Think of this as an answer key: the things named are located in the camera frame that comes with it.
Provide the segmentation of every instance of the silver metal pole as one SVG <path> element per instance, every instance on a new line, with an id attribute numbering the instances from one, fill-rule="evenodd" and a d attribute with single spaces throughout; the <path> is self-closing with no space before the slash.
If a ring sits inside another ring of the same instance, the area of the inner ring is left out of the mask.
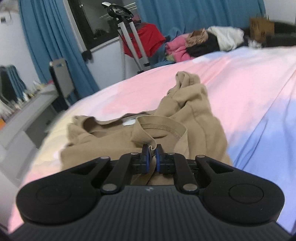
<path id="1" fill-rule="evenodd" d="M 122 31 L 122 33 L 124 35 L 124 38 L 126 39 L 126 43 L 127 43 L 128 47 L 129 47 L 129 49 L 130 49 L 130 51 L 131 51 L 131 53 L 133 55 L 133 58 L 135 59 L 135 62 L 137 64 L 139 70 L 142 72 L 143 68 L 142 68 L 142 66 L 140 64 L 140 61 L 139 61 L 138 55 L 136 53 L 135 47 L 133 46 L 133 43 L 132 43 L 132 41 L 130 39 L 130 36 L 128 34 L 126 26 L 124 25 L 124 22 L 119 23 L 118 26 L 121 28 L 121 31 Z"/>
<path id="2" fill-rule="evenodd" d="M 143 57 L 143 59 L 144 59 L 144 65 L 145 65 L 145 67 L 147 68 L 147 70 L 148 70 L 148 69 L 151 69 L 151 67 L 150 67 L 150 62 L 149 62 L 149 60 L 148 60 L 148 58 L 147 58 L 146 52 L 145 52 L 145 50 L 144 50 L 144 47 L 143 47 L 143 44 L 142 44 L 142 42 L 141 42 L 141 40 L 140 40 L 140 37 L 139 37 L 139 35 L 138 35 L 138 32 L 137 32 L 137 30 L 136 30 L 136 28 L 135 28 L 135 25 L 134 25 L 133 22 L 130 22 L 129 25 L 130 25 L 130 27 L 131 27 L 131 30 L 132 30 L 132 32 L 133 32 L 133 35 L 135 36 L 136 42 L 137 42 L 137 44 L 138 44 L 138 46 L 139 46 L 140 52 L 141 52 L 142 57 Z"/>

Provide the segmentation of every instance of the brown paper bag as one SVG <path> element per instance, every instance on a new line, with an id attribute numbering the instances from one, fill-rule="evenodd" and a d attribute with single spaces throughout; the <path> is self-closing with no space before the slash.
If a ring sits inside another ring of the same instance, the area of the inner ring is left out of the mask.
<path id="1" fill-rule="evenodd" d="M 266 35 L 274 35 L 274 22 L 269 18 L 250 18 L 251 38 L 259 43 L 266 41 Z"/>

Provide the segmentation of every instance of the bed sheet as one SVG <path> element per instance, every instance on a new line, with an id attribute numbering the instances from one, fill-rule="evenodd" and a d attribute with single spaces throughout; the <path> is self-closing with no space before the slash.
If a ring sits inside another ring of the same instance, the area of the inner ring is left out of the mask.
<path id="1" fill-rule="evenodd" d="M 296 220 L 296 47 L 216 52 L 152 69 L 79 101 L 45 139 L 24 184 L 61 170 L 59 152 L 67 144 L 72 116 L 110 120 L 156 109 L 175 85 L 177 71 L 198 74 L 206 85 L 234 165 L 281 187 L 285 206 L 278 223 L 292 232 Z M 21 224 L 14 208 L 9 230 Z"/>

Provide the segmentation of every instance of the window frame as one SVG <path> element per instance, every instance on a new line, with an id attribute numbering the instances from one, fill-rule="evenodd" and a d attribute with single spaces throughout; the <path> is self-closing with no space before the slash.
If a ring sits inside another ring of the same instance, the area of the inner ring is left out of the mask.
<path id="1" fill-rule="evenodd" d="M 81 38 L 87 50 L 91 50 L 101 44 L 104 44 L 118 37 L 118 32 L 112 31 L 102 36 L 96 37 L 86 18 L 83 6 L 80 0 L 67 0 L 72 12 L 74 21 L 77 25 Z"/>

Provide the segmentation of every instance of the window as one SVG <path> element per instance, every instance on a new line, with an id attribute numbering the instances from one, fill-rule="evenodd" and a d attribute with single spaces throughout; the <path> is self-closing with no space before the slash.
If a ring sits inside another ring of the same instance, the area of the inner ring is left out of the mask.
<path id="1" fill-rule="evenodd" d="M 117 25 L 102 6 L 104 0 L 68 0 L 76 25 L 88 50 L 118 36 Z M 139 20 L 133 0 L 112 0 L 112 4 L 124 6 Z"/>

